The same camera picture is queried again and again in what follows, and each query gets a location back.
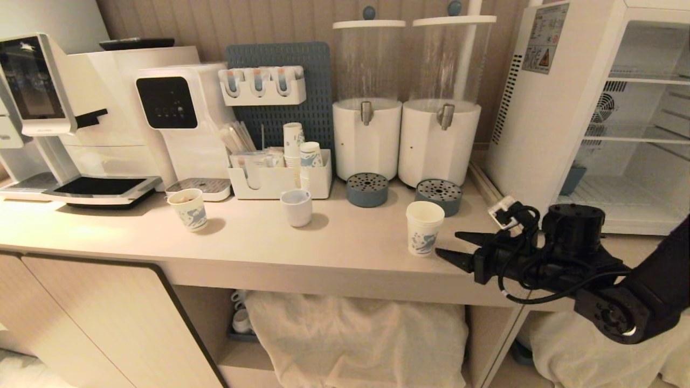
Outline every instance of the condiment organizer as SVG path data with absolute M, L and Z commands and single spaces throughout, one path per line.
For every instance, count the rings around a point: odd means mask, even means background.
M 307 169 L 309 174 L 309 191 L 315 200 L 325 200 L 331 194 L 333 182 L 333 167 L 331 150 L 322 149 L 323 167 Z M 229 168 L 228 174 L 233 185 L 235 197 L 240 200 L 277 200 L 280 194 L 297 187 L 294 171 L 287 167 L 258 168 L 259 188 L 251 188 L 247 183 L 242 168 Z
M 281 78 L 284 79 L 285 91 L 280 87 Z M 219 70 L 218 80 L 226 106 L 298 105 L 306 100 L 304 69 L 301 66 Z M 235 92 L 230 87 L 233 80 Z

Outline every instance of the warning label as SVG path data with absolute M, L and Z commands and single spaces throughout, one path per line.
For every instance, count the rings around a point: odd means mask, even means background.
M 522 69 L 548 74 L 553 64 L 569 4 L 537 10 L 524 53 Z

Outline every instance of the white cloth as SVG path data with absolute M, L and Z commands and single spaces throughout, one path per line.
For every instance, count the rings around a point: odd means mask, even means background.
M 648 388 L 656 376 L 690 388 L 690 309 L 673 329 L 636 345 L 606 338 L 576 313 L 530 313 L 520 342 L 556 388 Z
M 286 388 L 463 388 L 464 306 L 250 291 Z

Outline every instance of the pegboard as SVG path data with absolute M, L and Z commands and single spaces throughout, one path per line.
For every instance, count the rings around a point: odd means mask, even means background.
M 236 106 L 239 121 L 247 125 L 257 148 L 261 147 L 261 125 L 266 146 L 283 145 L 283 124 L 302 123 L 307 142 L 335 152 L 333 141 L 333 96 L 331 94 L 331 50 L 325 42 L 242 44 L 225 51 L 228 68 L 260 66 L 302 66 L 306 101 L 299 105 Z

